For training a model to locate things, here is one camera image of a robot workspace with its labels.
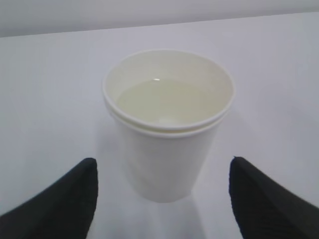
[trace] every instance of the liquid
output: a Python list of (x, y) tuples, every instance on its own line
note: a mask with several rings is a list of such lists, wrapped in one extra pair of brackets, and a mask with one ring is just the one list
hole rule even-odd
[(218, 111), (213, 97), (187, 83), (154, 79), (124, 91), (117, 105), (148, 123), (181, 125), (205, 120)]

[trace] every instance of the white paper cup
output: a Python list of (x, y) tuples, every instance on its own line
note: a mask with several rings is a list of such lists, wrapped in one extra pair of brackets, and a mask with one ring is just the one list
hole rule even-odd
[[(116, 101), (125, 90), (155, 78), (177, 79), (214, 94), (220, 111), (192, 124), (164, 126), (134, 118), (117, 107)], [(160, 203), (189, 195), (234, 98), (228, 74), (192, 53), (152, 50), (125, 58), (111, 70), (102, 87), (119, 129), (125, 172), (133, 188)]]

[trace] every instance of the white wall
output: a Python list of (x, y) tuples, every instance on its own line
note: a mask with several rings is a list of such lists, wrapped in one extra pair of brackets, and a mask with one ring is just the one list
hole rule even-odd
[(0, 37), (319, 11), (319, 0), (0, 0)]

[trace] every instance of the black object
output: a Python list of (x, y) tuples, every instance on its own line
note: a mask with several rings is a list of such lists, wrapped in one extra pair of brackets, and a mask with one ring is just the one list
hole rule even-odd
[(231, 162), (229, 194), (244, 239), (319, 239), (319, 209), (242, 157)]
[(86, 158), (43, 192), (2, 215), (0, 239), (85, 239), (97, 196), (97, 163)]

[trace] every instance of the white surface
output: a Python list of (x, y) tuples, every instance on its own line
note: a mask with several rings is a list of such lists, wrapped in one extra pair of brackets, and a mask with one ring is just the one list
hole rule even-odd
[[(0, 214), (96, 157), (99, 199), (91, 237), (240, 238), (229, 163), (246, 157), (319, 206), (319, 13), (0, 39)], [(192, 197), (152, 203), (119, 169), (101, 80), (150, 48), (197, 52), (226, 68), (237, 97)]]
[(0, 0), (0, 37), (318, 10), (318, 0)]

